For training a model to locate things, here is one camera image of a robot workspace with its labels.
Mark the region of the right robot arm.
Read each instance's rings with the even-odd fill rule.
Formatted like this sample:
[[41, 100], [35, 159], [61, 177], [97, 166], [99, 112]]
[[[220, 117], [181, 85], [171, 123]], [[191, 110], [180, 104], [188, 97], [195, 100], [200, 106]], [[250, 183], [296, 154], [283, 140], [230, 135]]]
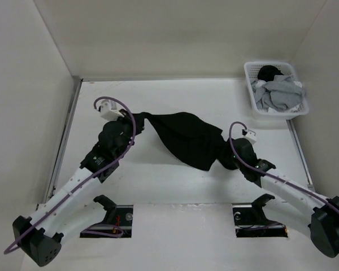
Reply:
[[264, 159], [246, 138], [228, 140], [232, 160], [244, 178], [267, 191], [255, 200], [251, 217], [284, 224], [308, 237], [325, 256], [339, 254], [339, 196], [328, 198], [301, 186]]

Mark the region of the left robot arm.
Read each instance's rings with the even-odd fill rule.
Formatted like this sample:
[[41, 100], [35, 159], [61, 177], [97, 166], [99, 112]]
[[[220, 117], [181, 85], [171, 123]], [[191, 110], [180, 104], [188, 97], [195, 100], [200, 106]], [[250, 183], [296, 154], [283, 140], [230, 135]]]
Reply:
[[69, 181], [28, 217], [13, 224], [17, 246], [38, 266], [49, 264], [62, 244], [90, 226], [109, 225], [115, 220], [116, 204], [96, 191], [118, 168], [119, 160], [144, 129], [139, 117], [118, 117], [107, 122], [98, 142], [85, 156]]

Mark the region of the black tank top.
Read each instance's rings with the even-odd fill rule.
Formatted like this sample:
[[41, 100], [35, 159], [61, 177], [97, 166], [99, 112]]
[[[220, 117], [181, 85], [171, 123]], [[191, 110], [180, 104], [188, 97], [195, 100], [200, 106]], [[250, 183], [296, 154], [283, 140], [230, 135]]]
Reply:
[[209, 171], [218, 161], [225, 169], [237, 169], [229, 141], [222, 136], [223, 131], [196, 115], [188, 112], [167, 115], [141, 112], [133, 116], [137, 134], [142, 132], [144, 122], [148, 120], [167, 150], [184, 164]]

